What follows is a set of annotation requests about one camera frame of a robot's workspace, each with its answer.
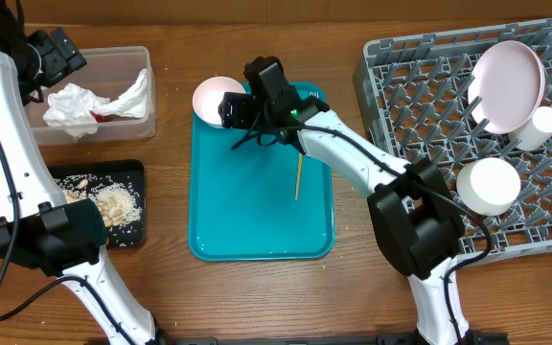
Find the teal plastic tray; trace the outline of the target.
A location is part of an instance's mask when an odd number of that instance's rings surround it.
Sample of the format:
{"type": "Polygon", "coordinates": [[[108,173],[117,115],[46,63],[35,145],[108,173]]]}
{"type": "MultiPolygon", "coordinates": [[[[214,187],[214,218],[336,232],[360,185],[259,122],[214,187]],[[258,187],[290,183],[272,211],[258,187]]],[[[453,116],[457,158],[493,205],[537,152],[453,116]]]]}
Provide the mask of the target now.
{"type": "Polygon", "coordinates": [[[331,169],[298,151],[235,143],[242,131],[208,126],[194,112],[188,245],[203,261],[317,259],[334,245],[331,169]]]}

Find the grey dishwasher rack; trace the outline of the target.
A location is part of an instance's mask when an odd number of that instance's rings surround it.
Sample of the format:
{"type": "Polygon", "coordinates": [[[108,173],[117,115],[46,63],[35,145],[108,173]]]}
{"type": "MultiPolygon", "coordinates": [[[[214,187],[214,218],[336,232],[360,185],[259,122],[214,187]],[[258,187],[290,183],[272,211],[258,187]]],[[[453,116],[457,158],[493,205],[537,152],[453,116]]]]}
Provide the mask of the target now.
{"type": "Polygon", "coordinates": [[[382,150],[409,161],[426,157],[453,183],[467,164],[500,158],[521,178],[521,191],[502,215],[482,226],[466,222],[463,258],[487,251],[490,261],[552,253],[552,136],[524,151],[507,135],[492,134],[470,97],[474,65],[503,40],[526,44],[547,78],[542,103],[552,107],[552,18],[367,42],[354,73],[365,129],[382,150]]]}

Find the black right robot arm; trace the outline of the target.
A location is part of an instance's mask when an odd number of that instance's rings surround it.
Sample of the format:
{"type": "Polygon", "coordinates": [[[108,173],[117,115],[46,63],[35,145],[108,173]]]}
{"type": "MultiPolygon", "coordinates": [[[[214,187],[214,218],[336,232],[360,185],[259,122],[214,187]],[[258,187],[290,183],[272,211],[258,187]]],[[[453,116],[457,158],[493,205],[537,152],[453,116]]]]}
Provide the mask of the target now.
{"type": "Polygon", "coordinates": [[[273,136],[344,176],[366,197],[383,257],[407,277],[423,344],[462,344],[469,333],[453,273],[464,225],[437,167],[389,154],[348,128],[316,96],[300,97],[274,56],[244,67],[248,92],[227,91],[217,112],[244,142],[273,136]]]}

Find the red snack wrapper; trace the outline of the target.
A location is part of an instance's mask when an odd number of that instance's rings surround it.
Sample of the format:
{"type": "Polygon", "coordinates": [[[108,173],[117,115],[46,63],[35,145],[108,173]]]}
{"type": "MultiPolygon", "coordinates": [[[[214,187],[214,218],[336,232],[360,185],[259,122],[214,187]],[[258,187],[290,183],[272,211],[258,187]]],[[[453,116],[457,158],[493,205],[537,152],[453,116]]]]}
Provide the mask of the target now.
{"type": "Polygon", "coordinates": [[[106,122],[106,118],[103,115],[96,114],[94,112],[91,112],[91,115],[93,116],[93,118],[96,120],[97,123],[105,123],[106,122]]]}

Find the white bowl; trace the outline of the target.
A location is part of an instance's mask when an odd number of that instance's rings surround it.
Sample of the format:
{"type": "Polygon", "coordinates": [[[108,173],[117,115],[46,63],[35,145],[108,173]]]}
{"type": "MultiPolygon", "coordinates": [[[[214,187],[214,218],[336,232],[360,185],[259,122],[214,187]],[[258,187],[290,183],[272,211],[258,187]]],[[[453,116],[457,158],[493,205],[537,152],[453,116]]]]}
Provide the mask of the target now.
{"type": "Polygon", "coordinates": [[[456,179],[463,203],[477,214],[499,216],[518,198],[521,179],[516,169],[499,158],[483,158],[464,166],[456,179]]]}

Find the white upturned cup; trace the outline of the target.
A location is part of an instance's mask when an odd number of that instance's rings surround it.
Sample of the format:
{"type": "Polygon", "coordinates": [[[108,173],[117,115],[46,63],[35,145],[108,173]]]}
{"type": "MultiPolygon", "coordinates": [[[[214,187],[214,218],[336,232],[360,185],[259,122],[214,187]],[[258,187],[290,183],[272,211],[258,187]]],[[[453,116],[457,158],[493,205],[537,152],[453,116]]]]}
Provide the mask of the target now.
{"type": "Polygon", "coordinates": [[[520,150],[536,150],[552,137],[552,107],[540,106],[523,126],[508,134],[520,150]]]}

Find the rice and peanut leftovers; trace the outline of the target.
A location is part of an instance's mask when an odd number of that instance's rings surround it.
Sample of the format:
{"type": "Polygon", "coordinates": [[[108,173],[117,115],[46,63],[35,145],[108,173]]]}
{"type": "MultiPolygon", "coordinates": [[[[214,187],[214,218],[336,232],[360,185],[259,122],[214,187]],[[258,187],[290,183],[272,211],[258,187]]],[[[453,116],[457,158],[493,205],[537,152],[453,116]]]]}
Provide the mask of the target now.
{"type": "Polygon", "coordinates": [[[68,203],[90,199],[100,211],[107,230],[132,226],[142,217],[140,194],[130,181],[116,181],[110,174],[76,174],[56,178],[68,203]]]}

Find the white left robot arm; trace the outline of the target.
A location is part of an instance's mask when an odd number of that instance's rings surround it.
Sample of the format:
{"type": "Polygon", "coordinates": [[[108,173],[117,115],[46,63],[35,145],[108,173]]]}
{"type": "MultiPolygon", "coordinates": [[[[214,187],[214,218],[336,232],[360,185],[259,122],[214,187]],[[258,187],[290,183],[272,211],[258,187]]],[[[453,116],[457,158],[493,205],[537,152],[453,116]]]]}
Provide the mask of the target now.
{"type": "Polygon", "coordinates": [[[107,231],[89,199],[70,203],[47,169],[25,107],[86,61],[67,34],[24,32],[22,9],[0,1],[0,287],[10,264],[51,278],[3,315],[7,320],[45,292],[65,285],[111,344],[166,344],[153,315],[131,294],[106,251],[107,231]]]}

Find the black food waste tray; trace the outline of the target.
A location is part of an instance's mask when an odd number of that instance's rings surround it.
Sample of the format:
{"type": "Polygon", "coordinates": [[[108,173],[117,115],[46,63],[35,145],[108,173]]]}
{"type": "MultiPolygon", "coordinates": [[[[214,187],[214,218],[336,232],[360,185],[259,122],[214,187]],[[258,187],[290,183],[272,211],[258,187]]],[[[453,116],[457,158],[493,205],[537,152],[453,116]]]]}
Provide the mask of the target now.
{"type": "Polygon", "coordinates": [[[143,164],[135,159],[104,161],[86,164],[53,166],[49,169],[53,179],[76,174],[110,174],[116,181],[130,181],[134,189],[140,194],[140,205],[143,207],[142,217],[133,222],[132,226],[124,226],[120,230],[107,230],[107,248],[131,248],[138,247],[145,240],[146,218],[146,183],[143,164]]]}

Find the clear plastic bin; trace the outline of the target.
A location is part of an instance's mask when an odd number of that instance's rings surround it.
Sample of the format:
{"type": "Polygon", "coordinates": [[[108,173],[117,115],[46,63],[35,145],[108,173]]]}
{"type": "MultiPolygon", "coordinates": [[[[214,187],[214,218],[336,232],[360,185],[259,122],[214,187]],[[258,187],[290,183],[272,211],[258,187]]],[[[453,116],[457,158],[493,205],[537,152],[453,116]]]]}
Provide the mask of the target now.
{"type": "Polygon", "coordinates": [[[150,138],[156,132],[156,85],[151,69],[150,53],[143,46],[82,49],[86,65],[55,86],[45,88],[49,97],[70,83],[87,89],[98,97],[116,100],[139,80],[146,84],[143,101],[146,107],[138,118],[100,113],[92,124],[50,126],[43,115],[49,105],[30,103],[25,106],[35,140],[40,146],[132,140],[150,138]]]}

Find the pink plate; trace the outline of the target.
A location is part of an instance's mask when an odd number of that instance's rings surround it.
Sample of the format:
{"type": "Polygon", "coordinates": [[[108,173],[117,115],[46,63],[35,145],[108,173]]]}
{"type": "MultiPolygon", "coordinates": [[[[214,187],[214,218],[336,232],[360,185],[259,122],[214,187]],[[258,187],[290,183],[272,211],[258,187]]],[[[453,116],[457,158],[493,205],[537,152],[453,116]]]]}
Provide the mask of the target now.
{"type": "Polygon", "coordinates": [[[470,102],[479,104],[471,115],[493,134],[523,126],[540,106],[546,85],[545,68],[526,44],[514,40],[496,43],[475,63],[468,87],[470,102]]]}

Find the white napkin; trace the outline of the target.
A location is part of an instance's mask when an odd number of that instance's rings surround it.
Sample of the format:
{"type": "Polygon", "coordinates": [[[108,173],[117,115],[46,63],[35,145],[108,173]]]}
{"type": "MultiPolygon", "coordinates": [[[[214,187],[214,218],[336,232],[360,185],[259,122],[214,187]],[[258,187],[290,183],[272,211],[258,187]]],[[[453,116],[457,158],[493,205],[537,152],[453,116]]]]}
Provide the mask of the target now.
{"type": "Polygon", "coordinates": [[[134,84],[111,101],[95,95],[91,90],[68,83],[62,90],[48,96],[48,110],[43,115],[49,127],[86,126],[86,129],[66,129],[75,138],[97,132],[96,120],[91,112],[112,120],[115,116],[124,119],[143,118],[147,111],[148,70],[142,69],[134,84]]]}

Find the wooden chopstick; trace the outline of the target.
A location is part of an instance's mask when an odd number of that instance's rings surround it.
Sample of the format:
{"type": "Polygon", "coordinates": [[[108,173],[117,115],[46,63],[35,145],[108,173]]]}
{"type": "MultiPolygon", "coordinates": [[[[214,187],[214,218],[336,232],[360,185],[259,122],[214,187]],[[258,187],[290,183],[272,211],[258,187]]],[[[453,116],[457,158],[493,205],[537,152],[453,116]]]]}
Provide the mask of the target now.
{"type": "Polygon", "coordinates": [[[303,168],[303,154],[298,154],[298,163],[297,163],[297,171],[296,171],[296,183],[295,183],[295,194],[294,194],[294,200],[299,200],[299,194],[300,194],[300,185],[301,185],[301,174],[302,174],[302,168],[303,168]]]}

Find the pink bowl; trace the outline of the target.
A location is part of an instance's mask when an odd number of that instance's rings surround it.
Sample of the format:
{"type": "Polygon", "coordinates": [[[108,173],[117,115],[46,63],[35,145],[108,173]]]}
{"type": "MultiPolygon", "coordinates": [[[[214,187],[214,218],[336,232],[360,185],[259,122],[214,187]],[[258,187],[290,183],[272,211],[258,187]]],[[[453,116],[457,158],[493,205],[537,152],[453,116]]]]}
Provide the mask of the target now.
{"type": "Polygon", "coordinates": [[[219,105],[225,92],[244,93],[243,86],[229,77],[212,77],[202,82],[193,95],[195,115],[210,127],[222,128],[219,105]]]}

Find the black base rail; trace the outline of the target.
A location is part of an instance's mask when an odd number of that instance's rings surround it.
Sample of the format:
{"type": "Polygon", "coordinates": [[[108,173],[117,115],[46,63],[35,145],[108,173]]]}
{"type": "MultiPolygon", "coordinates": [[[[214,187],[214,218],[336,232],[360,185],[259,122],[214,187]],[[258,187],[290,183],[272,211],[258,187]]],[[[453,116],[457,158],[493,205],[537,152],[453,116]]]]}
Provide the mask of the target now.
{"type": "MultiPolygon", "coordinates": [[[[471,345],[509,345],[506,333],[482,333],[469,331],[463,338],[463,344],[471,345]]],[[[214,337],[177,338],[158,340],[150,344],[172,345],[421,345],[428,344],[416,333],[382,333],[375,337],[316,337],[316,338],[258,338],[258,339],[216,339],[214,337]]]]}

